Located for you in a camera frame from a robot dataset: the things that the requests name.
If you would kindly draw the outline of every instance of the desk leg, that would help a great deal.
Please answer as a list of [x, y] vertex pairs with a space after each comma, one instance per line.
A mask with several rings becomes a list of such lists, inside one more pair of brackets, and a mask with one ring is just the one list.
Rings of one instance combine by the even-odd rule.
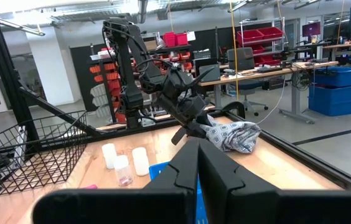
[[315, 119], [304, 115], [301, 113], [300, 109], [300, 91], [292, 86], [292, 111], [284, 110], [284, 109], [279, 109], [279, 112], [289, 116], [291, 118], [295, 119], [300, 119], [302, 121], [305, 121], [307, 124], [314, 124]]
[[214, 85], [214, 103], [217, 109], [222, 108], [221, 106], [221, 85]]
[[336, 61], [336, 48], [332, 49], [332, 61], [335, 62]]

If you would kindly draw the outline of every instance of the blue container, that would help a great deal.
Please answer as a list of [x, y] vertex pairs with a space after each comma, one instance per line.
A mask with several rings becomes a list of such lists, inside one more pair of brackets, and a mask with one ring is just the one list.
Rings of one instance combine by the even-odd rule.
[[320, 68], [316, 70], [315, 81], [312, 81], [316, 85], [327, 85], [327, 86], [351, 86], [351, 68], [348, 67], [329, 67], [327, 71], [330, 74], [324, 74], [326, 68]]
[[[157, 175], [161, 173], [164, 168], [168, 165], [168, 162], [163, 162], [161, 164], [156, 164], [149, 167], [149, 175], [151, 180], [155, 179]], [[205, 203], [203, 201], [202, 190], [200, 189], [200, 181], [198, 176], [198, 189], [196, 196], [196, 223], [208, 223], [206, 217]]]
[[351, 114], [351, 86], [342, 88], [310, 86], [308, 108], [327, 116]]

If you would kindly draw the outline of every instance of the white plastic cup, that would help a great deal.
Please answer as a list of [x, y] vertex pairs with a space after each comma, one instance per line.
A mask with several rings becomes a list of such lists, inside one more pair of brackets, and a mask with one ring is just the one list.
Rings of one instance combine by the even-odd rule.
[[106, 168], [113, 169], [113, 163], [118, 156], [116, 153], [115, 145], [112, 143], [102, 146], [103, 157], [105, 158]]
[[119, 186], [124, 187], [133, 182], [133, 174], [131, 173], [127, 156], [121, 155], [116, 157], [113, 166], [115, 167]]
[[144, 147], [138, 147], [132, 151], [134, 168], [138, 176], [145, 176], [149, 173], [149, 161]]

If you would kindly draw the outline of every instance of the cloth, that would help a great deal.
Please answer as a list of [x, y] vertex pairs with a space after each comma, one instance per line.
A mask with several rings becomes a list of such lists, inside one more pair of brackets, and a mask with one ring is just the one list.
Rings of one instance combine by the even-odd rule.
[[212, 127], [201, 124], [206, 131], [206, 137], [223, 152], [236, 150], [241, 153], [252, 153], [261, 130], [252, 122], [239, 121], [230, 124], [220, 124], [208, 115]]

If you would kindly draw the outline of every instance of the black wire basket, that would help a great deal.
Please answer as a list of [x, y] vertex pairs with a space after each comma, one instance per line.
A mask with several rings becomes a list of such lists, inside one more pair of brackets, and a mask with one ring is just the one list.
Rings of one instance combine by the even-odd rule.
[[71, 124], [49, 116], [0, 133], [0, 195], [68, 179], [87, 145], [85, 132], [75, 123], [87, 124], [87, 114], [66, 114], [76, 121]]

